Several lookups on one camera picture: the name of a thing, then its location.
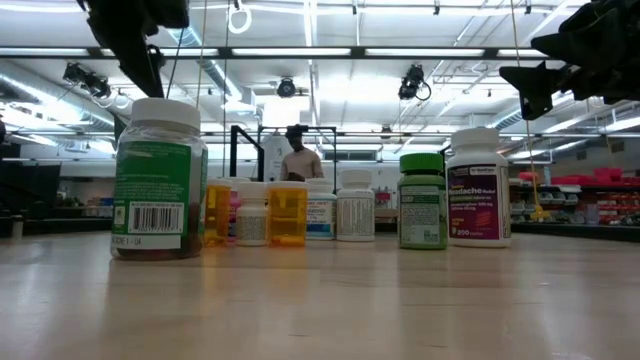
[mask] person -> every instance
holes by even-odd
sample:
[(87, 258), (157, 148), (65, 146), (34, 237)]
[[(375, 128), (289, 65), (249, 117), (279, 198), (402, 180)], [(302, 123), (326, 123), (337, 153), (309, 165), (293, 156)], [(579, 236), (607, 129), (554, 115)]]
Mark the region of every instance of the person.
[(311, 178), (323, 178), (320, 157), (302, 145), (302, 130), (294, 126), (285, 134), (293, 152), (282, 160), (280, 180), (305, 181)]

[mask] green pill bottle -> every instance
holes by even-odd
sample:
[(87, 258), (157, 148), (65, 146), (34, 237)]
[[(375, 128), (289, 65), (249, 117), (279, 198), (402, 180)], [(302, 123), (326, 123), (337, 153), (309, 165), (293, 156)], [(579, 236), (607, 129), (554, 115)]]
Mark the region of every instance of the green pill bottle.
[(440, 154), (400, 157), (398, 245), (402, 249), (447, 248), (446, 182)]

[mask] wooden table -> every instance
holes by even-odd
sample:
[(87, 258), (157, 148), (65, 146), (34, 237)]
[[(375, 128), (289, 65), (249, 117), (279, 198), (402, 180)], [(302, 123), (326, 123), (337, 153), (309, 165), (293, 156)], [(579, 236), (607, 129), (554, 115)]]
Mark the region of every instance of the wooden table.
[(106, 233), (0, 245), (0, 359), (638, 359), (640, 247), (376, 243), (116, 262)]

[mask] supplement bottle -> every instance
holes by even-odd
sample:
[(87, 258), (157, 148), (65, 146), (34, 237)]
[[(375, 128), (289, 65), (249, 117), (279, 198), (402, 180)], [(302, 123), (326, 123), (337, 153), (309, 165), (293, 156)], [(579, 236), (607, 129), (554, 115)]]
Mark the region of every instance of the supplement bottle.
[(442, 155), (400, 157), (398, 244), (403, 249), (447, 248), (446, 182)]
[(204, 218), (204, 246), (225, 246), (229, 233), (231, 181), (210, 179), (207, 182), (207, 205)]
[(242, 206), (236, 211), (236, 245), (267, 245), (267, 192), (264, 183), (238, 184)]
[(112, 255), (129, 260), (199, 255), (207, 162), (196, 108), (159, 98), (134, 102), (116, 155)]
[(308, 179), (307, 240), (335, 240), (336, 199), (333, 182), (327, 179)]
[(309, 184), (275, 181), (267, 186), (267, 240), (272, 246), (304, 246)]
[(240, 207), (240, 199), (238, 198), (238, 185), (247, 183), (251, 180), (243, 177), (224, 177), (224, 180), (231, 181), (231, 207), (229, 208), (229, 233), (227, 235), (227, 245), (233, 246), (236, 243), (236, 212)]
[(373, 241), (375, 238), (375, 194), (371, 171), (342, 170), (338, 191), (338, 241)]
[(447, 162), (449, 242), (507, 247), (511, 242), (509, 163), (496, 153), (498, 130), (476, 128), (451, 136)]

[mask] green bottle cap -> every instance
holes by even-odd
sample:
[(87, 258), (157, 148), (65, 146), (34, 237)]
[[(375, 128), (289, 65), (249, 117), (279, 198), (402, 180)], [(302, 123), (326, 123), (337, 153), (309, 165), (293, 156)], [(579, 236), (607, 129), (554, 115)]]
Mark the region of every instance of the green bottle cap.
[(436, 170), (442, 171), (442, 155), (440, 154), (407, 154), (400, 157), (400, 172)]

